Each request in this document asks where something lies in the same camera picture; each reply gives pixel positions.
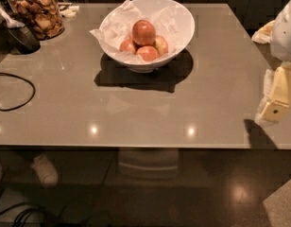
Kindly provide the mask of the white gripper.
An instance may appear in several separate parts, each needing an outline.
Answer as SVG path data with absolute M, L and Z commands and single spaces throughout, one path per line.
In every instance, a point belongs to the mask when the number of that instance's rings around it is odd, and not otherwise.
M 271 32 L 270 51 L 284 61 L 275 71 L 267 70 L 260 117 L 279 122 L 291 109 L 291 0 L 277 15 Z

